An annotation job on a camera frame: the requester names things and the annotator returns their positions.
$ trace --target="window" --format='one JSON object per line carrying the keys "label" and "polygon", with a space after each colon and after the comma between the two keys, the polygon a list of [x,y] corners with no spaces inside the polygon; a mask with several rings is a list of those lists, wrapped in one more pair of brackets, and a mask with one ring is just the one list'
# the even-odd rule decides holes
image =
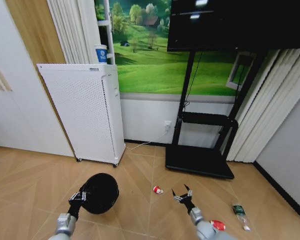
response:
{"label": "window", "polygon": [[233,64],[226,86],[240,91],[256,55],[251,52],[239,52]]}

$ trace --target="parquet floor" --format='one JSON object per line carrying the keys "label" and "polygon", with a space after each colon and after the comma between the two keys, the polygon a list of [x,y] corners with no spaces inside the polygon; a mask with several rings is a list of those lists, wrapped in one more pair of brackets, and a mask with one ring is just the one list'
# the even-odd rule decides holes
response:
{"label": "parquet floor", "polygon": [[[117,168],[0,147],[0,240],[47,240],[59,213],[67,212],[68,198],[100,172],[117,180],[119,198],[101,215],[82,208],[73,240],[196,240],[186,208],[171,193],[185,193],[183,184],[193,189],[193,203],[204,217],[223,221],[239,240],[300,240],[300,217],[259,172],[251,164],[229,165],[231,181],[169,171],[165,148],[157,146],[126,149]],[[164,193],[156,195],[155,185]],[[245,208],[252,232],[244,232],[233,214],[236,202]]]}

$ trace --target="black ball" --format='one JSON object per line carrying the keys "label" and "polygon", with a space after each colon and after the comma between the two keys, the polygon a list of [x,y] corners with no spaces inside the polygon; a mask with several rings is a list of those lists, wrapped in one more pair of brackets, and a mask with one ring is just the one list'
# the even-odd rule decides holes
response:
{"label": "black ball", "polygon": [[90,177],[80,188],[80,192],[86,192],[86,200],[82,207],[92,214],[105,213],[119,196],[117,181],[107,173],[98,173]]}

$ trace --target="plastic bottle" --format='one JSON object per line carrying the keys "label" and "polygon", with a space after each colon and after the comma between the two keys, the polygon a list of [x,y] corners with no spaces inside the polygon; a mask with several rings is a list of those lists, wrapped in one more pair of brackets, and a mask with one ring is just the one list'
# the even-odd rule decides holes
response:
{"label": "plastic bottle", "polygon": [[233,208],[234,214],[237,216],[237,218],[241,222],[243,229],[247,232],[250,232],[251,229],[248,226],[249,221],[248,221],[248,218],[246,216],[244,208],[238,203],[233,204],[232,208]]}

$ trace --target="wardrobe door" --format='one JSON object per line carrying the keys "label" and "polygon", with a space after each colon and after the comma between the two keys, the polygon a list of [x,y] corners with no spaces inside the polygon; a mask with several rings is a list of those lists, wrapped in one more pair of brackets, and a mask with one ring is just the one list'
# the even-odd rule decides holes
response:
{"label": "wardrobe door", "polygon": [[0,0],[0,71],[28,128],[42,144],[42,148],[35,151],[73,156],[4,0]]}
{"label": "wardrobe door", "polygon": [[43,150],[42,144],[29,127],[26,119],[0,79],[0,146]]}

